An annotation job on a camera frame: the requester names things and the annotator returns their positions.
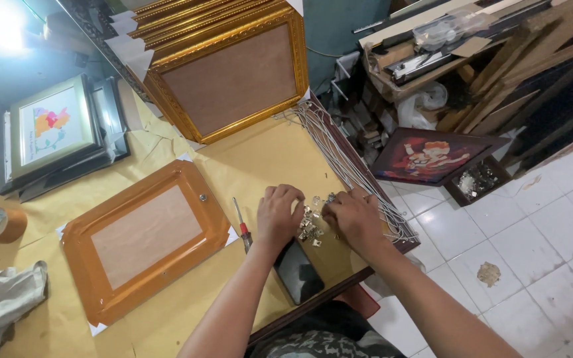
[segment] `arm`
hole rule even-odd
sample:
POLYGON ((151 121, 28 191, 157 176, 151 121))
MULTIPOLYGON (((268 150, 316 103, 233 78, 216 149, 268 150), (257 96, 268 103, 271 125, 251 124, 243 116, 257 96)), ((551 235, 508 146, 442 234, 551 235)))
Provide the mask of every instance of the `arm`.
POLYGON ((391 245, 376 196, 361 188, 339 192, 322 215, 394 291, 438 358, 521 357, 391 245))
POLYGON ((268 187, 258 206, 258 233, 242 266, 187 338, 178 357, 242 357, 271 267, 304 216, 304 194, 291 185, 268 187), (293 214, 291 204, 299 200, 293 214))

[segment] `plastic bag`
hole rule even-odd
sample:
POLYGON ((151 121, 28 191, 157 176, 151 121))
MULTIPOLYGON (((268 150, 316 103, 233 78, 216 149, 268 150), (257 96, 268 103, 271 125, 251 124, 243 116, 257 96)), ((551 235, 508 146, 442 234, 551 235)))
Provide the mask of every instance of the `plastic bag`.
POLYGON ((448 90, 442 84, 431 82, 420 91, 398 103, 399 126, 434 130, 434 126, 416 108, 421 106, 427 110, 436 110, 443 107, 448 100, 448 90))

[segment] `white cloth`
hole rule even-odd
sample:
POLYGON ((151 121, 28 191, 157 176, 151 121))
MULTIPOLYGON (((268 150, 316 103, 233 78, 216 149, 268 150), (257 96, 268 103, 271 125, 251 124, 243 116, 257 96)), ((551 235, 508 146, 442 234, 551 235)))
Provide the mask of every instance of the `white cloth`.
POLYGON ((46 298, 46 269, 46 263, 38 261, 20 273, 15 268, 0 271, 0 344, 8 326, 46 298))

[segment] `packing tape roll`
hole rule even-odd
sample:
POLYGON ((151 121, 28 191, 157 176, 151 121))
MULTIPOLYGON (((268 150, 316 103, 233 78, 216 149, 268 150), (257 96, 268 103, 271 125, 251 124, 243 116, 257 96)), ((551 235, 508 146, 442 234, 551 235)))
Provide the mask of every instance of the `packing tape roll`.
POLYGON ((21 210, 0 208, 0 243, 11 243, 24 234, 28 218, 21 210))

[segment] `white tile floor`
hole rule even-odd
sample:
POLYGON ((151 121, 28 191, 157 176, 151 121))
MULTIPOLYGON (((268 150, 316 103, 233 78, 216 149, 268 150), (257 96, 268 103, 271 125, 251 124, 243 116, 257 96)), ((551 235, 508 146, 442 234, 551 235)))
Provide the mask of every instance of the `white tile floor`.
MULTIPOLYGON (((525 358, 573 358, 573 153, 465 208, 443 188, 382 186, 430 278, 525 358), (493 287, 477 279, 485 262, 501 272, 493 287)), ((379 304, 373 327, 408 357, 435 357, 396 298, 379 304)))

